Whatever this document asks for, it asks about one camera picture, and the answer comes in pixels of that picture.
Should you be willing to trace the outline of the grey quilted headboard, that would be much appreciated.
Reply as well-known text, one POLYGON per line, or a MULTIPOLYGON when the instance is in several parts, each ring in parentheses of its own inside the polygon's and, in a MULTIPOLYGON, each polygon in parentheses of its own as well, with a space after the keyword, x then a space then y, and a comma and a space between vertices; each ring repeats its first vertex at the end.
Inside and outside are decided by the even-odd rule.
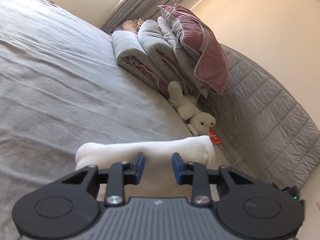
POLYGON ((319 129, 269 72, 223 47, 229 76, 222 95, 200 97, 216 119, 221 152, 234 168, 277 186, 302 187, 319 165, 319 129))

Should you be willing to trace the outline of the white plush dog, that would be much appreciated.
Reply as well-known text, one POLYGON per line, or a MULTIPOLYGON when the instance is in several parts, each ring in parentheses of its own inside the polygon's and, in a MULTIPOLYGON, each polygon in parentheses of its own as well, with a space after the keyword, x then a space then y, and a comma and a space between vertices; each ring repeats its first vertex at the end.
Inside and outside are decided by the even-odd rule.
POLYGON ((197 100, 192 95, 184 95, 181 85, 171 81, 168 85, 169 103, 177 111, 193 136, 209 135, 209 130, 216 124, 215 118, 197 107, 197 100))

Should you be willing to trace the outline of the pink bundle by curtain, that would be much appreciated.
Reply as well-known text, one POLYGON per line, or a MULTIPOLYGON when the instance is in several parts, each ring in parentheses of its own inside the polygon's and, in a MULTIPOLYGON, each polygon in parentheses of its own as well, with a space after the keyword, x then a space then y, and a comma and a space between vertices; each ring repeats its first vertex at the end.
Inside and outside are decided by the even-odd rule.
POLYGON ((127 20, 122 24, 122 29, 137 34, 143 23, 144 21, 141 18, 127 20))

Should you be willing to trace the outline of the folded grey quilt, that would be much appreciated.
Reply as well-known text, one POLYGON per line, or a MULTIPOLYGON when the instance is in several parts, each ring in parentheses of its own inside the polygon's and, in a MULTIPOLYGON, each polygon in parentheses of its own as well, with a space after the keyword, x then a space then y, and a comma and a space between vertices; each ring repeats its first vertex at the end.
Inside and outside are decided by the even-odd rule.
POLYGON ((184 95, 208 96, 208 88, 193 76, 194 60, 162 16, 144 21, 137 34, 121 29, 111 37, 117 64, 163 96, 169 97, 171 81, 184 95))

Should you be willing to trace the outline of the white Winnie the Pooh sweatshirt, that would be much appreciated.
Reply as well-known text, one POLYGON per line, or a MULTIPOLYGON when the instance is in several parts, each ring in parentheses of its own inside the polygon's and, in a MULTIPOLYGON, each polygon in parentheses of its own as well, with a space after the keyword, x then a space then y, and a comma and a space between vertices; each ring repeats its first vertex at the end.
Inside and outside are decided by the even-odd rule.
POLYGON ((207 135, 174 141, 135 142, 128 144, 82 145, 75 156, 76 169, 97 165, 109 168, 120 161, 132 161, 137 153, 145 155, 145 167, 138 185, 125 186, 125 198, 130 197, 191 197, 190 185, 178 185, 172 170, 172 154, 177 152, 185 162, 194 161, 212 168, 215 150, 207 135))

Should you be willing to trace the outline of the mauve pillow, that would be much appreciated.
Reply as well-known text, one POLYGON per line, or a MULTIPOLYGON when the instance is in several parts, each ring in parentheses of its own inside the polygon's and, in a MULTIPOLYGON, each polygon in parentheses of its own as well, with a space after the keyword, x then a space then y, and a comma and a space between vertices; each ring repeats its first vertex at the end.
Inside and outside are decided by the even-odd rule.
POLYGON ((212 30, 179 4, 158 8, 182 48, 194 60, 193 76, 204 83, 208 92, 222 95, 228 81, 228 60, 212 30))

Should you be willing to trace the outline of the orange book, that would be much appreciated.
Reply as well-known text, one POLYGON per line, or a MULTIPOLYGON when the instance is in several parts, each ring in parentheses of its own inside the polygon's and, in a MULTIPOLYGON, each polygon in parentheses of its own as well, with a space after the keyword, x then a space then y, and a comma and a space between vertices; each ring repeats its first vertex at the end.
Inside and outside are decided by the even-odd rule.
POLYGON ((216 135, 216 133, 211 128, 209 129, 209 137, 212 144, 216 145, 221 143, 220 138, 216 135))

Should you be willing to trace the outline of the grey bed sheet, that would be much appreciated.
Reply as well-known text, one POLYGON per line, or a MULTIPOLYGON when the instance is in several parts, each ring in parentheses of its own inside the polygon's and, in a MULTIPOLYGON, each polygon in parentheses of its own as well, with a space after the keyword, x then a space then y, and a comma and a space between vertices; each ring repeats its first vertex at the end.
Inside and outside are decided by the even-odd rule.
POLYGON ((1 0, 1 239, 18 237, 17 200, 73 172, 81 145, 189 136, 105 32, 45 0, 1 0))

